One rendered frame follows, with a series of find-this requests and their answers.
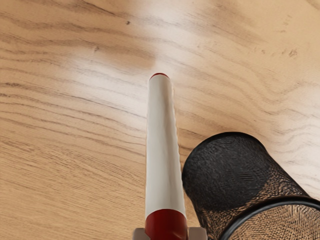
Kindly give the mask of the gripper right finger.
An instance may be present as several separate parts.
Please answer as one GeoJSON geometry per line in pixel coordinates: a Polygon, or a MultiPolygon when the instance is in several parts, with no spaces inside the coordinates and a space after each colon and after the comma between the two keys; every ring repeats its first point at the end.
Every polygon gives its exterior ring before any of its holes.
{"type": "Polygon", "coordinates": [[[207,231],[203,227],[189,227],[188,240],[208,240],[207,231]]]}

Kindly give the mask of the black mesh pen holder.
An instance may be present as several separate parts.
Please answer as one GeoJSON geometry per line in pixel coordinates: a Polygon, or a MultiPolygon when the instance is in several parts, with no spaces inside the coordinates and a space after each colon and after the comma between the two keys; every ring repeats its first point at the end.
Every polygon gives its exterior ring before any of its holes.
{"type": "Polygon", "coordinates": [[[320,201],[255,137],[225,132],[187,157],[182,183],[207,240],[320,240],[320,201]]]}

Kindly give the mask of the white marker pen red cap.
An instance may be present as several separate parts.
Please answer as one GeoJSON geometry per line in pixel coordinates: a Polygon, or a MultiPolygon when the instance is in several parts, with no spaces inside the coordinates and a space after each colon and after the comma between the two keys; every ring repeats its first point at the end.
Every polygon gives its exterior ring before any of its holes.
{"type": "Polygon", "coordinates": [[[145,233],[188,240],[173,88],[164,73],[148,81],[146,123],[145,233]]]}

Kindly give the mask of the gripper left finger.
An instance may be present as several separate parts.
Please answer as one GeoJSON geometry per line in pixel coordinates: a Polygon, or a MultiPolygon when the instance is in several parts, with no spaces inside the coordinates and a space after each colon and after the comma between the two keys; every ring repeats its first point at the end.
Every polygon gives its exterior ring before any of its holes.
{"type": "Polygon", "coordinates": [[[136,228],[132,234],[132,240],[148,240],[148,235],[144,228],[136,228]]]}

